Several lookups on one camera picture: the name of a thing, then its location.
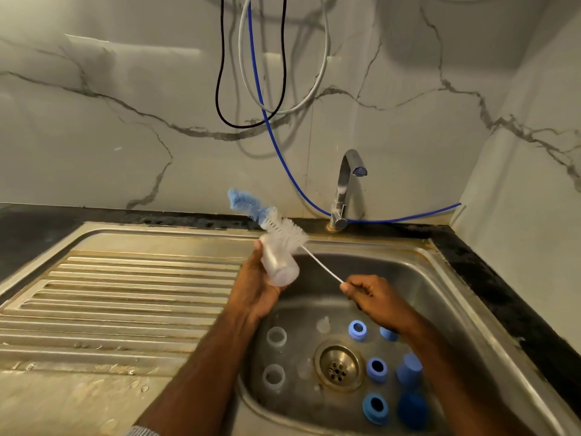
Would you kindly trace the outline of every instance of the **chrome faucet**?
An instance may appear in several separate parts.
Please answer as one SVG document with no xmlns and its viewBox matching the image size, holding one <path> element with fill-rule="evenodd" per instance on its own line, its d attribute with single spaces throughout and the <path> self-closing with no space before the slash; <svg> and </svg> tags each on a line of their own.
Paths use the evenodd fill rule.
<svg viewBox="0 0 581 436">
<path fill-rule="evenodd" d="M 331 233 L 342 231 L 347 226 L 347 219 L 345 213 L 347 205 L 345 204 L 345 197 L 347 195 L 347 186 L 349 186 L 349 178 L 351 175 L 362 177 L 367 175 L 367 168 L 363 165 L 361 156 L 357 150 L 347 150 L 341 162 L 339 170 L 339 181 L 337 182 L 337 193 L 335 194 L 335 202 L 330 209 L 330 222 L 327 225 L 327 231 Z"/>
</svg>

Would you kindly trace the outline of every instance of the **gray sleeve cuff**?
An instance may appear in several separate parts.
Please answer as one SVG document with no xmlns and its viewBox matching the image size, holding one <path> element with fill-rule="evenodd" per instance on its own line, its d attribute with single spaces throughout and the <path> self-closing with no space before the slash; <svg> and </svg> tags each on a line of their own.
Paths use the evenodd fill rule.
<svg viewBox="0 0 581 436">
<path fill-rule="evenodd" d="M 147 428 L 138 427 L 134 425 L 127 433 L 127 436 L 159 436 L 158 433 L 148 430 Z"/>
</svg>

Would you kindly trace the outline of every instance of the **hand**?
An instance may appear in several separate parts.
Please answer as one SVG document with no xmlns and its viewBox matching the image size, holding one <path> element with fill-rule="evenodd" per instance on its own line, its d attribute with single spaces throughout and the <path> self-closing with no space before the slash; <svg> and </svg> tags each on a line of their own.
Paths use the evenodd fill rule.
<svg viewBox="0 0 581 436">
<path fill-rule="evenodd" d="M 419 317 L 385 278 L 349 276 L 339 287 L 374 322 L 391 331 L 406 335 Z"/>
<path fill-rule="evenodd" d="M 230 298 L 224 310 L 234 309 L 247 315 L 253 325 L 258 325 L 274 307 L 278 296 L 285 288 L 272 286 L 260 262 L 262 258 L 262 242 L 254 242 L 254 251 L 238 272 Z"/>
</svg>

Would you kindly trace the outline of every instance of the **stainless steel sink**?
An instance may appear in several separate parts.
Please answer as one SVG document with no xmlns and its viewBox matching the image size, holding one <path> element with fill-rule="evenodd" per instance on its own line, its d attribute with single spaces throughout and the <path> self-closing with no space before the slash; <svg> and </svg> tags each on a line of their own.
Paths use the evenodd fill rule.
<svg viewBox="0 0 581 436">
<path fill-rule="evenodd" d="M 2 282 L 0 434 L 123 435 L 221 312 L 257 237 L 87 223 Z M 580 434 L 568 406 L 430 242 L 323 235 L 309 245 L 341 277 L 388 278 L 537 434 Z M 395 416 L 393 369 L 408 346 L 383 340 L 333 279 L 308 257 L 297 261 L 299 279 L 248 351 L 224 434 L 407 433 Z M 317 329 L 325 317 L 328 333 Z M 347 336 L 353 319 L 367 324 L 364 343 Z M 275 325 L 287 332 L 281 352 L 265 341 Z M 367 380 L 363 366 L 371 356 L 387 362 L 389 388 Z M 287 376 L 276 395 L 261 380 L 272 363 Z M 323 374 L 333 363 L 345 364 L 341 381 Z M 361 398 L 370 389 L 388 400 L 386 427 L 363 417 Z M 429 384 L 422 389 L 432 411 L 428 432 L 447 434 Z"/>
</svg>

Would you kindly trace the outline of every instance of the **dark blue bottle cap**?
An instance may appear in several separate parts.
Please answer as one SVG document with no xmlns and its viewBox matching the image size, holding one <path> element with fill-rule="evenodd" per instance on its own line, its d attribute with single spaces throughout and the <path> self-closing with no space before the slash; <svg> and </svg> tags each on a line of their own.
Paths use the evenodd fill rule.
<svg viewBox="0 0 581 436">
<path fill-rule="evenodd" d="M 370 393 L 363 399 L 363 413 L 375 425 L 384 425 L 388 422 L 389 408 L 385 399 L 377 393 Z"/>
<path fill-rule="evenodd" d="M 367 327 L 365 323 L 359 320 L 353 320 L 349 324 L 349 336 L 355 341 L 363 341 L 367 335 Z"/>
<path fill-rule="evenodd" d="M 381 334 L 382 337 L 384 337 L 388 341 L 397 341 L 399 339 L 399 335 L 396 334 L 396 332 L 393 332 L 384 327 L 379 328 L 379 333 Z"/>
<path fill-rule="evenodd" d="M 397 368 L 397 379 L 402 385 L 409 389 L 414 389 L 419 385 L 422 377 L 422 363 L 413 353 L 408 353 L 403 357 L 403 363 Z"/>
<path fill-rule="evenodd" d="M 367 361 L 367 376 L 375 382 L 383 383 L 388 378 L 388 365 L 380 358 Z"/>
<path fill-rule="evenodd" d="M 407 392 L 397 403 L 397 417 L 412 430 L 425 430 L 428 424 L 428 403 L 417 392 Z"/>
</svg>

